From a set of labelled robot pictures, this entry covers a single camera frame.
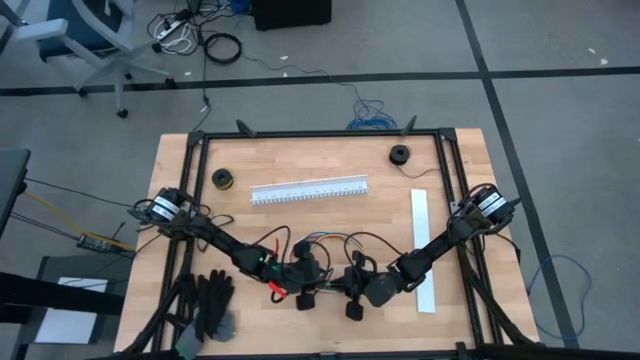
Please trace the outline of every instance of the wooden tabletop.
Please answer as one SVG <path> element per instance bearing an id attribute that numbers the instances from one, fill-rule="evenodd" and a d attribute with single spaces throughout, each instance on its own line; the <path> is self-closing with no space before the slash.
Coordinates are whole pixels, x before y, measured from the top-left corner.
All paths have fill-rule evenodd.
<path id="1" fill-rule="evenodd" d="M 495 183 L 489 154 L 480 129 L 457 130 L 460 150 L 469 186 Z M 184 159 L 186 135 L 164 135 L 149 188 L 153 197 L 162 187 L 178 187 Z M 426 189 L 428 194 L 431 238 L 444 230 L 448 217 L 447 201 L 439 171 L 418 179 L 403 176 L 388 160 L 393 145 L 403 143 L 411 150 L 404 166 L 409 174 L 438 168 L 434 140 L 425 136 L 288 138 L 216 140 L 209 145 L 202 203 L 214 214 L 231 214 L 235 223 L 225 231 L 243 242 L 253 242 L 270 229 L 289 225 L 292 239 L 315 231 L 352 233 L 369 231 L 390 241 L 401 250 L 413 248 L 410 189 Z M 189 192 L 192 193 L 199 149 L 195 149 Z M 229 169 L 235 178 L 226 191 L 216 190 L 211 174 L 218 168 Z M 286 204 L 252 206 L 250 186 L 289 181 L 320 179 L 348 175 L 369 175 L 370 193 L 332 199 L 309 200 Z M 518 210 L 516 216 L 523 216 Z M 509 236 L 508 229 L 502 234 Z M 156 236 L 143 232 L 138 248 Z M 276 233 L 262 244 L 281 246 L 283 233 Z M 380 241 L 362 236 L 364 251 L 387 264 L 397 257 Z M 507 242 L 487 237 L 485 257 L 493 293 L 498 303 L 521 331 L 537 340 L 537 332 L 525 286 L 513 248 Z M 325 243 L 332 255 L 336 275 L 347 265 L 339 240 Z M 133 263 L 129 288 L 116 339 L 116 350 L 129 345 L 147 323 L 158 304 L 160 285 L 168 249 L 161 238 L 138 254 Z M 322 252 L 319 261 L 325 261 Z M 363 298 L 364 320 L 354 322 L 345 317 L 348 298 L 333 293 L 319 293 L 316 307 L 296 310 L 295 297 L 280 304 L 270 301 L 271 291 L 233 267 L 221 252 L 209 247 L 196 251 L 192 271 L 209 273 L 213 268 L 225 269 L 236 286 L 229 309 L 236 319 L 236 337 L 226 343 L 207 341 L 201 354 L 274 354 L 317 352 L 371 352 L 410 350 L 449 350 L 455 342 L 473 347 L 468 311 L 462 288 L 456 252 L 450 251 L 433 265 L 435 282 L 435 314 L 416 311 L 416 294 L 401 293 L 381 308 L 372 307 Z M 478 299 L 485 337 L 490 339 L 486 311 Z M 166 331 L 165 344 L 170 344 Z"/>

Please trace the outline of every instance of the roll of tape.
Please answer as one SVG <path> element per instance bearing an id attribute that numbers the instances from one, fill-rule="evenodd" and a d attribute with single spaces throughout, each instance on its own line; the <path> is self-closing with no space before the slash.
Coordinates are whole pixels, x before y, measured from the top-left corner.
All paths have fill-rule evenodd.
<path id="1" fill-rule="evenodd" d="M 394 165 L 404 165 L 411 156 L 411 150 L 405 145 L 396 145 L 391 148 L 389 161 Z"/>
<path id="2" fill-rule="evenodd" d="M 213 181 L 213 185 L 218 190 L 227 190 L 233 185 L 233 175 L 227 169 L 218 169 L 213 172 L 213 176 L 211 176 L 211 181 Z"/>

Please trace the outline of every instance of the metal frame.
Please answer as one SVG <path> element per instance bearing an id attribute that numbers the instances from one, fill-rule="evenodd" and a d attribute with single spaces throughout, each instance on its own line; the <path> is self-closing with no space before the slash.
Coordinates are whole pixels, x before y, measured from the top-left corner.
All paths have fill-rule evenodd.
<path id="1" fill-rule="evenodd" d="M 209 148 L 209 142 L 211 140 L 225 140 L 225 139 L 273 139 L 273 138 L 305 138 L 305 137 L 366 137 L 366 136 L 401 136 L 400 129 L 398 130 L 328 130 L 328 131 L 269 131 L 269 132 L 259 132 L 255 134 L 248 133 L 203 133 L 196 132 L 190 133 L 187 138 L 187 146 L 185 152 L 185 160 L 182 166 L 182 175 L 180 178 L 180 189 L 186 191 L 187 183 L 189 180 L 189 173 L 191 170 L 191 163 L 193 162 L 193 152 L 195 146 L 200 144 L 200 159 L 198 163 L 198 170 L 196 174 L 196 185 L 194 189 L 194 199 L 197 202 L 200 202 L 202 195 L 202 188 L 205 179 L 205 170 L 207 164 L 207 154 Z M 455 194 L 453 191 L 453 185 L 451 182 L 451 175 L 449 173 L 449 167 L 447 162 L 447 156 L 445 153 L 444 142 L 447 141 L 451 146 L 451 153 L 453 157 L 453 164 L 456 169 L 456 173 L 458 175 L 458 181 L 460 183 L 460 190 L 462 196 L 465 196 L 469 189 L 467 184 L 467 179 L 464 173 L 464 166 L 462 163 L 462 158 L 460 157 L 460 149 L 457 143 L 457 137 L 455 136 L 455 129 L 453 128 L 439 128 L 439 129 L 412 129 L 408 136 L 433 136 L 435 140 L 436 153 L 438 156 L 438 162 L 441 168 L 442 181 L 444 184 L 445 194 L 447 197 L 447 201 L 451 204 L 454 203 Z M 484 255 L 480 251 L 480 241 L 479 239 L 473 240 L 474 252 L 475 252 L 475 260 L 477 262 L 477 267 L 479 269 L 478 276 L 482 283 L 487 287 L 489 292 L 491 292 L 490 280 L 488 277 L 488 272 L 486 268 L 486 262 L 484 259 Z M 186 249 L 183 256 L 183 263 L 181 267 L 182 272 L 190 272 L 191 263 L 193 259 L 193 247 L 194 241 L 189 240 L 186 242 Z M 178 241 L 172 240 L 169 245 L 169 251 L 167 253 L 167 262 L 165 264 L 164 278 L 162 281 L 162 291 L 160 300 L 166 295 L 168 289 L 171 287 L 173 281 L 173 272 L 175 269 L 176 263 L 176 252 L 178 248 Z M 465 289 L 465 298 L 467 301 L 467 309 L 469 311 L 469 321 L 471 325 L 472 336 L 474 339 L 474 343 L 476 346 L 484 344 L 484 334 L 482 332 L 482 327 L 480 324 L 480 317 L 478 313 L 478 307 L 475 299 L 475 294 L 471 283 L 469 282 L 468 275 L 465 274 L 462 269 L 464 268 L 464 262 L 469 262 L 469 258 L 467 257 L 466 249 L 464 245 L 459 245 L 457 247 L 458 259 L 460 262 L 460 268 L 462 273 L 462 282 Z M 184 312 L 184 302 L 183 299 L 178 298 L 178 311 Z M 491 332 L 493 335 L 493 339 L 496 343 L 502 344 L 502 336 L 501 330 L 495 321 L 494 317 L 491 313 L 487 312 L 490 320 Z M 152 342 L 152 351 L 158 351 L 162 347 L 162 339 L 164 334 L 164 323 L 159 325 L 158 330 L 153 338 Z M 178 337 L 178 331 L 174 331 L 173 334 L 173 344 Z M 376 352 L 376 353 L 341 353 L 339 354 L 340 358 L 361 358 L 365 356 L 366 358 L 420 358 L 420 359 L 442 359 L 442 358 L 458 358 L 460 355 L 461 348 L 464 350 L 464 344 L 458 343 L 456 344 L 458 350 L 442 350 L 442 351 L 393 351 L 393 352 Z M 278 358 L 315 358 L 319 354 L 282 354 L 277 355 Z M 322 356 L 334 356 L 338 355 L 337 353 L 332 354 L 320 354 Z M 206 356 L 202 357 L 206 359 L 217 358 L 217 356 Z M 225 356 L 225 358 L 256 358 L 255 356 Z"/>

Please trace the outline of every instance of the black stripe on floor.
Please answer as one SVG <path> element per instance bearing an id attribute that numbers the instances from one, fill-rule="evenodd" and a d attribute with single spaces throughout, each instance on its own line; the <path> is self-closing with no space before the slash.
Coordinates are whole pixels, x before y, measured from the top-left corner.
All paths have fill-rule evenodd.
<path id="1" fill-rule="evenodd" d="M 379 74 L 350 74 L 334 76 L 300 76 L 288 78 L 261 78 L 261 79 L 231 79 L 208 80 L 204 82 L 207 89 L 253 87 L 253 86 L 278 86 L 278 85 L 307 85 L 307 84 L 331 84 L 331 83 L 361 83 L 377 81 L 416 81 L 416 80 L 481 80 L 489 79 L 532 79 L 532 78 L 557 78 L 579 76 L 606 76 L 606 75 L 633 75 L 640 74 L 640 66 L 589 68 L 589 69 L 552 69 L 552 70 L 510 70 L 510 71 L 477 71 L 459 72 L 411 72 L 411 73 L 379 73 Z M 173 89 L 164 83 L 131 83 L 126 84 L 124 91 L 161 91 L 161 90 L 189 90 L 201 89 L 202 81 L 176 82 L 177 89 Z M 113 85 L 85 86 L 87 93 L 113 92 Z M 6 88 L 0 89 L 0 96 L 38 96 L 38 95 L 65 95 L 75 94 L 76 90 L 71 86 L 51 86 L 32 88 Z"/>
<path id="2" fill-rule="evenodd" d="M 542 264 L 550 254 L 549 247 L 547 246 L 547 242 L 542 231 L 542 225 L 540 224 L 540 218 L 538 217 L 538 212 L 536 211 L 536 206 L 533 202 L 529 185 L 527 184 L 527 180 L 524 176 L 524 170 L 522 169 L 520 159 L 518 158 L 513 138 L 509 132 L 509 126 L 507 125 L 507 121 L 504 117 L 502 106 L 498 100 L 496 89 L 493 86 L 493 81 L 491 80 L 487 63 L 482 54 L 480 42 L 475 29 L 473 28 L 473 23 L 471 22 L 467 5 L 464 0 L 456 0 L 456 5 L 458 6 L 464 30 L 467 33 L 469 45 L 471 46 L 471 52 L 473 53 L 476 65 L 478 66 L 478 71 L 483 75 L 482 85 L 484 86 L 484 90 L 487 94 L 487 100 L 489 101 L 489 106 L 491 108 L 496 127 L 498 128 L 500 139 L 502 140 L 502 146 L 507 155 L 507 161 L 509 162 L 509 167 L 513 174 L 513 180 L 522 199 L 522 207 L 524 208 L 527 222 L 529 223 L 529 231 L 531 232 L 538 261 Z M 545 266 L 542 271 L 542 275 L 544 276 L 544 280 L 547 284 L 549 297 L 551 299 L 551 306 L 553 307 L 553 312 L 555 313 L 560 333 L 562 334 L 562 337 L 565 338 L 563 340 L 564 345 L 570 348 L 579 348 L 580 345 L 575 338 L 576 332 L 573 328 L 573 323 L 571 322 L 567 303 L 564 299 L 564 295 L 562 294 L 560 282 L 558 281 L 558 276 L 552 262 L 550 262 L 548 266 Z"/>
<path id="3" fill-rule="evenodd" d="M 204 82 L 207 89 L 253 87 L 253 86 L 277 86 L 277 85 L 307 85 L 307 84 L 331 84 L 331 83 L 361 83 L 376 81 L 415 81 L 415 80 L 478 80 L 480 73 L 468 72 L 435 72 L 435 73 L 382 73 L 382 74 L 354 74 L 333 76 L 300 76 L 287 78 L 262 78 L 262 79 L 233 79 L 233 80 L 208 80 Z M 176 82 L 178 90 L 201 89 L 202 81 Z M 83 88 L 87 93 L 113 92 L 113 85 L 90 85 Z M 158 91 L 175 90 L 165 83 L 132 83 L 124 86 L 124 91 Z M 0 96 L 35 96 L 35 95 L 64 95 L 74 94 L 76 90 L 71 86 L 35 87 L 0 89 Z"/>

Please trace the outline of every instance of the power strip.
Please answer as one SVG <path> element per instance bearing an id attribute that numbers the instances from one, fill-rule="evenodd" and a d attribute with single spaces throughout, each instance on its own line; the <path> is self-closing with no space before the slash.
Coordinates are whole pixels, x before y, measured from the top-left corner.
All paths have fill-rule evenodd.
<path id="1" fill-rule="evenodd" d="M 166 30 L 162 31 L 160 34 L 158 34 L 158 36 L 156 36 L 156 39 L 158 41 L 162 41 L 164 38 L 166 38 L 167 36 L 171 35 L 171 33 L 174 32 L 177 28 L 182 26 L 185 22 L 186 22 L 186 20 L 176 20 L 176 21 L 174 21 L 168 29 L 166 29 Z"/>
<path id="2" fill-rule="evenodd" d="M 306 180 L 251 187 L 251 204 L 277 204 L 369 193 L 367 175 Z"/>

